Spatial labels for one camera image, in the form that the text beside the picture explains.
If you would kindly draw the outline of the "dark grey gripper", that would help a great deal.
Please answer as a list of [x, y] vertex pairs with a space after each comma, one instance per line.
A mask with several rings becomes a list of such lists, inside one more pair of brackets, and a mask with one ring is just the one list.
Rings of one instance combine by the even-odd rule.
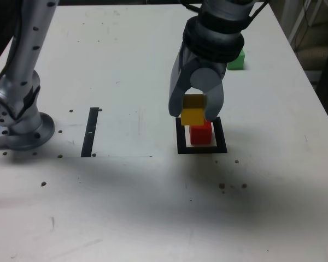
[[[197, 70], [192, 73], [194, 65]], [[171, 72], [169, 114], [173, 117], [181, 114], [185, 92], [193, 87], [202, 91], [204, 95], [205, 119], [215, 120], [224, 103], [221, 77], [225, 76], [226, 68], [226, 63], [211, 62], [198, 57], [187, 50], [185, 44], [182, 43]]]

